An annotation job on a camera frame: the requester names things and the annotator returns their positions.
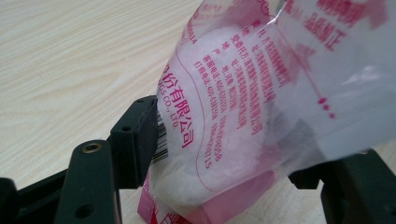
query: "plastic bag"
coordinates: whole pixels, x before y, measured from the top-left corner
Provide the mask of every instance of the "plastic bag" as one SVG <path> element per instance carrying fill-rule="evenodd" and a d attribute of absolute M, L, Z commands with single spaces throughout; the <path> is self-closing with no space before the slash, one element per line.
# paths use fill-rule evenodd
<path fill-rule="evenodd" d="M 149 192 L 166 212 L 157 219 L 223 223 L 291 172 L 394 137 L 390 8 L 205 0 L 159 81 L 166 133 L 160 125 Z M 142 216 L 158 214 L 141 205 Z"/>

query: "table surface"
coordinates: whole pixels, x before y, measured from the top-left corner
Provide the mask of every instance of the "table surface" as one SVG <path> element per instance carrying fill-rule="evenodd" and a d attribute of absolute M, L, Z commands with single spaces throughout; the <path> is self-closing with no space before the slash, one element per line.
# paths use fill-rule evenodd
<path fill-rule="evenodd" d="M 201 1 L 1 1 L 0 176 L 21 189 L 65 169 L 74 147 L 106 139 L 136 99 L 154 94 Z M 395 173 L 396 142 L 375 149 Z M 138 190 L 122 190 L 124 223 Z M 319 190 L 283 180 L 229 223 L 325 223 Z"/>

